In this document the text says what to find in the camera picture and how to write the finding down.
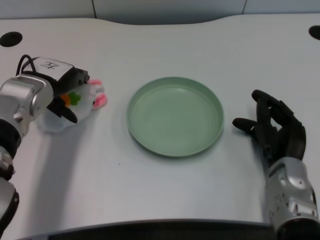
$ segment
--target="robotic hand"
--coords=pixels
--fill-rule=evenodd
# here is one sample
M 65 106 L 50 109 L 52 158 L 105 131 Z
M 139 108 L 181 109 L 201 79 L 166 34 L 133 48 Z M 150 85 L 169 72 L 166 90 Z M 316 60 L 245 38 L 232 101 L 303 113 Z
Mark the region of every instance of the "robotic hand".
M 316 196 L 302 162 L 306 131 L 282 102 L 255 90 L 257 121 L 236 118 L 233 125 L 251 135 L 262 147 L 268 163 L 266 206 L 279 240 L 319 240 Z M 271 125 L 273 118 L 282 128 Z
M 25 58 L 28 61 L 22 66 Z M 87 71 L 71 64 L 24 55 L 16 77 L 0 87 L 0 238 L 18 208 L 19 194 L 9 180 L 15 173 L 13 158 L 29 131 L 30 122 L 48 108 L 57 116 L 76 123 L 76 115 L 65 106 L 60 95 L 88 80 Z

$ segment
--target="table surface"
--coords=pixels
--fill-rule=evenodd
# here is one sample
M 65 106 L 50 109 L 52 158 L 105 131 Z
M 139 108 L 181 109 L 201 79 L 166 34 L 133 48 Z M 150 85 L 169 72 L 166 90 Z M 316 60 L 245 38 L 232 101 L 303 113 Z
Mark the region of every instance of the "table surface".
M 283 100 L 306 127 L 304 162 L 320 194 L 320 41 L 308 30 L 320 14 L 240 15 L 188 25 L 124 25 L 98 19 L 1 20 L 1 81 L 20 57 L 43 56 L 101 79 L 108 104 L 60 134 L 30 125 L 14 159 L 20 194 L 4 240 L 110 223 L 154 219 L 265 222 L 260 151 L 232 126 L 255 119 L 255 89 Z M 126 109 L 143 84 L 191 78 L 220 99 L 219 141 L 193 157 L 170 159 L 130 136 Z

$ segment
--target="green plate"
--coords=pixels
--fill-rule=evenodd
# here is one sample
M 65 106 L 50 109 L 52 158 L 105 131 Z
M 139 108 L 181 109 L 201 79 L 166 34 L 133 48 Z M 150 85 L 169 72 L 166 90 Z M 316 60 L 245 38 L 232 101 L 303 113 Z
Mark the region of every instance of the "green plate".
M 126 122 L 145 148 L 169 157 L 186 157 L 210 147 L 220 136 L 224 111 L 217 96 L 199 82 L 164 77 L 132 97 Z

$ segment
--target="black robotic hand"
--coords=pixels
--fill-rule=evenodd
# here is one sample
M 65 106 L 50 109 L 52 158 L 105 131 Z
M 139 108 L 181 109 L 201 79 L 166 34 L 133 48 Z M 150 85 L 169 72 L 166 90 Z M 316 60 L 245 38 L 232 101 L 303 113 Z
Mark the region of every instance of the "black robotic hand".
M 287 105 L 269 94 L 254 90 L 252 98 L 256 101 L 256 121 L 236 118 L 233 125 L 260 144 L 269 167 L 283 157 L 302 161 L 306 149 L 306 131 L 302 123 Z M 282 126 L 279 131 L 272 126 L 271 118 Z
M 260 90 L 254 90 L 252 98 L 257 103 L 257 120 L 236 118 L 232 123 L 262 147 L 269 167 L 266 205 L 277 239 L 319 240 L 316 196 L 302 163 L 306 149 L 305 127 L 282 101 Z M 279 131 L 272 126 L 271 118 L 282 126 Z

